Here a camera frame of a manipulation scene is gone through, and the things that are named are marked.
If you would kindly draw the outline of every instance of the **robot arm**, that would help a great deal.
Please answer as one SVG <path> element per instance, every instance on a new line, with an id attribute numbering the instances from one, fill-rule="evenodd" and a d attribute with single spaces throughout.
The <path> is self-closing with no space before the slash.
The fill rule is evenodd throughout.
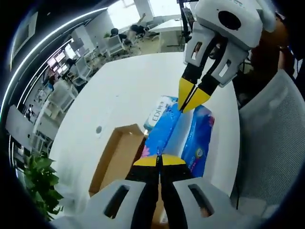
<path id="1" fill-rule="evenodd" d="M 276 23 L 273 5 L 265 0 L 200 0 L 195 15 L 185 53 L 188 64 L 179 84 L 183 112 L 207 101 L 217 86 L 227 85 L 259 44 L 263 28 L 272 32 Z M 216 45 L 219 55 L 213 62 L 209 55 Z"/>

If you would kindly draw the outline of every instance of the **cardboard box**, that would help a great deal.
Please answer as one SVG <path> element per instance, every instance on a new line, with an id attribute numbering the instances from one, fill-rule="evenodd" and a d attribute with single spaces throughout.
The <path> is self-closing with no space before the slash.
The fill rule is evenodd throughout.
<path id="1" fill-rule="evenodd" d="M 117 127 L 111 134 L 96 167 L 90 187 L 90 197 L 117 179 L 125 179 L 133 163 L 141 157 L 145 137 L 137 124 Z M 152 229 L 167 228 L 160 225 L 163 211 L 161 186 L 159 200 L 152 220 Z"/>

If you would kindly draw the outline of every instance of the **brown cardboard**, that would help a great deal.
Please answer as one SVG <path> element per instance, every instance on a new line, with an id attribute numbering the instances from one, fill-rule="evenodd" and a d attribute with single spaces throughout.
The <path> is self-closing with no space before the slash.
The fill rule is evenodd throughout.
<path id="1" fill-rule="evenodd" d="M 90 187 L 90 197 L 117 179 L 125 179 L 133 163 L 141 157 L 145 137 L 137 124 L 114 129 L 96 167 Z M 168 224 L 160 224 L 163 211 L 161 185 L 159 199 L 152 219 L 152 229 L 166 229 Z"/>

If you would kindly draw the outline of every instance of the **potted plant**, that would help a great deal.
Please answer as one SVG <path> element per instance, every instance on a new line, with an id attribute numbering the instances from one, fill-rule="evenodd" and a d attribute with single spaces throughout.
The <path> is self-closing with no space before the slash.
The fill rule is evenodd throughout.
<path id="1" fill-rule="evenodd" d="M 63 196 L 54 189 L 59 178 L 54 175 L 56 171 L 51 167 L 52 162 L 43 155 L 32 154 L 24 170 L 26 190 L 48 221 L 53 219 L 50 214 L 57 215 L 63 208 L 58 206 Z"/>
<path id="2" fill-rule="evenodd" d="M 104 38 L 109 38 L 110 37 L 110 33 L 105 33 Z"/>

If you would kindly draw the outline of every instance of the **green leaves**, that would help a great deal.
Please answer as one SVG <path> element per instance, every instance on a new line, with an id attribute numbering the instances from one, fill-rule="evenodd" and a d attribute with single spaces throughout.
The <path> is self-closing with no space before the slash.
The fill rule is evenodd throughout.
<path id="1" fill-rule="evenodd" d="M 59 178 L 51 164 L 53 160 L 40 155 L 31 155 L 27 158 L 27 167 L 24 170 L 26 189 L 36 207 L 47 220 L 53 219 L 51 214 L 58 214 L 62 208 L 58 207 L 63 198 L 55 189 Z"/>

